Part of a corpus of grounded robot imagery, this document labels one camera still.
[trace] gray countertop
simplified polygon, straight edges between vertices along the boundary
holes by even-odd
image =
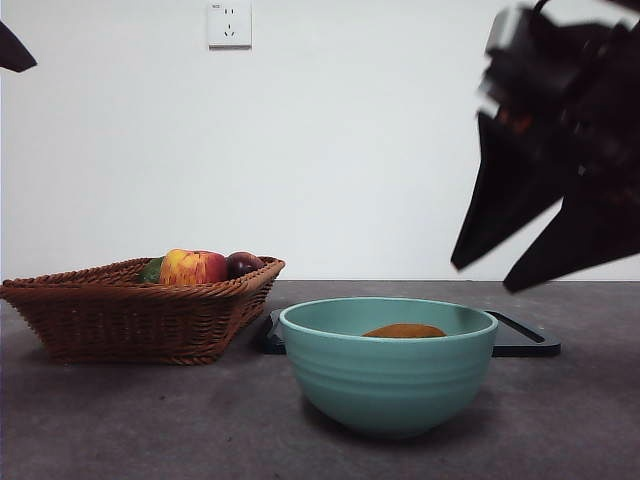
[[[301,396],[259,322],[208,366],[48,362],[2,304],[7,480],[637,479],[640,284],[278,281],[265,313],[301,301],[402,296],[497,310],[562,341],[546,358],[493,358],[474,402],[406,441],[360,437]]]

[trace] ceramic bowl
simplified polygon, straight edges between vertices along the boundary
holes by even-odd
[[[498,321],[462,305],[409,298],[336,298],[280,314],[287,356],[304,395],[352,430],[404,438],[464,409],[487,371]],[[363,337],[424,323],[436,338]]]

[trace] electrical outlet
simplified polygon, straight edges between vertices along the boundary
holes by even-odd
[[[251,0],[211,3],[208,30],[210,50],[251,48]]]

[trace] black tray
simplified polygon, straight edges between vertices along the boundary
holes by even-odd
[[[281,311],[282,309],[274,310],[267,315],[256,336],[256,342],[264,353],[286,353],[282,326],[278,320]],[[550,357],[560,353],[560,342],[549,332],[513,320],[499,312],[487,313],[498,320],[494,357]]]

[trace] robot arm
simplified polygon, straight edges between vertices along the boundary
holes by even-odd
[[[465,268],[562,199],[506,277],[512,292],[640,252],[640,23],[561,27],[545,3],[494,21],[481,88],[500,107],[478,115],[480,169],[451,259]]]
[[[25,46],[4,23],[0,22],[0,67],[23,72],[35,65],[36,60]]]

